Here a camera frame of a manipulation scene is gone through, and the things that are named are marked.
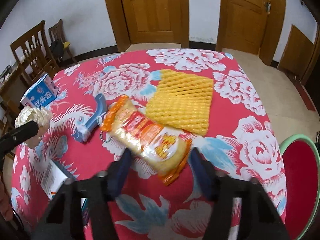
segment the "yellow foam net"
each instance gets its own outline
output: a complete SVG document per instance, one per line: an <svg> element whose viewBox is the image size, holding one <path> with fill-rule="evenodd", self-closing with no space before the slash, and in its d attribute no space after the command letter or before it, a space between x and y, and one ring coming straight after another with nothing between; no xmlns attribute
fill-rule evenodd
<svg viewBox="0 0 320 240"><path fill-rule="evenodd" d="M162 69L157 91L146 107L146 116L164 125L206 135L213 80Z"/></svg>

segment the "box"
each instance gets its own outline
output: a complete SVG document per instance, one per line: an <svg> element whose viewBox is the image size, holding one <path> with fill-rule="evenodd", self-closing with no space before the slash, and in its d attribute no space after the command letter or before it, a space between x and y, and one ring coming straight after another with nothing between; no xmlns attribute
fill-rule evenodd
<svg viewBox="0 0 320 240"><path fill-rule="evenodd" d="M50 200L54 198L59 188L67 178L76 178L67 171L59 162L50 160L44 176L41 180L41 187ZM88 199L81 198L81 212L83 225L86 226L89 220Z"/></svg>
<svg viewBox="0 0 320 240"><path fill-rule="evenodd" d="M23 95L20 103L30 107L45 107L57 98L58 88L46 73Z"/></svg>

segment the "round red stool with green rim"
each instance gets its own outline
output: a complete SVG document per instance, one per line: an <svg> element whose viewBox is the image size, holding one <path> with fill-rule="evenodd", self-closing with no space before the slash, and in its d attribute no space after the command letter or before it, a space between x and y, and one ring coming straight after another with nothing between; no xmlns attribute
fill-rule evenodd
<svg viewBox="0 0 320 240"><path fill-rule="evenodd" d="M320 197L320 158L314 142L295 134L280 144L287 182L285 226L292 240L308 231Z"/></svg>

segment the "black baseboard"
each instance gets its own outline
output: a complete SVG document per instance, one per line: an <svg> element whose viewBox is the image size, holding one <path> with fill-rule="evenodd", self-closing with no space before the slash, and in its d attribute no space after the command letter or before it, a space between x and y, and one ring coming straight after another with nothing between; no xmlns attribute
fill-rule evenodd
<svg viewBox="0 0 320 240"><path fill-rule="evenodd" d="M199 42L199 41L189 41L190 49L207 49L207 50L216 50L216 44Z"/></svg>
<svg viewBox="0 0 320 240"><path fill-rule="evenodd" d="M277 68L278 65L279 65L279 62L273 60L273 61L271 61L270 67L275 67L275 68Z"/></svg>
<svg viewBox="0 0 320 240"><path fill-rule="evenodd" d="M108 55L108 54L112 54L112 53L118 53L118 52L119 51L118 51L117 46L114 45L114 46L105 47L102 49L96 49L96 50L92 50L92 51L80 54L78 56L75 56L75 59L79 62L79 61L87 60L89 58L99 57L99 56ZM72 63L73 63L73 61L71 58L68 58L63 61L64 66L70 65Z"/></svg>

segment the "red tablecloth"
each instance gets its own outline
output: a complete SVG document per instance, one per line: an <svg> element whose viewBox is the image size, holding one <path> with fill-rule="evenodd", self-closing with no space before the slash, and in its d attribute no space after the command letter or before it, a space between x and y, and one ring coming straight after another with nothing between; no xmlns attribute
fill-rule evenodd
<svg viewBox="0 0 320 240"><path fill-rule="evenodd" d="M59 87L50 129L31 150L20 145L12 175L12 206L31 230L49 199L40 186L48 160L60 161L77 179L87 179L117 160L124 146L111 139L103 143L96 129L87 144L71 134L95 111L94 96L103 93L108 105L121 94L131 97L143 112L169 68L214 80L209 132L192 138L205 158L230 176L257 177L277 207L283 221L286 209L284 164L269 118L252 83L233 56L197 49L153 49L127 52L87 61L54 78ZM204 234L212 204L201 196L187 165L177 181L166 187L156 173L136 159L116 202L110 203L120 239L198 239ZM241 202L234 200L230 239L236 239ZM85 229L92 239L90 224Z"/></svg>

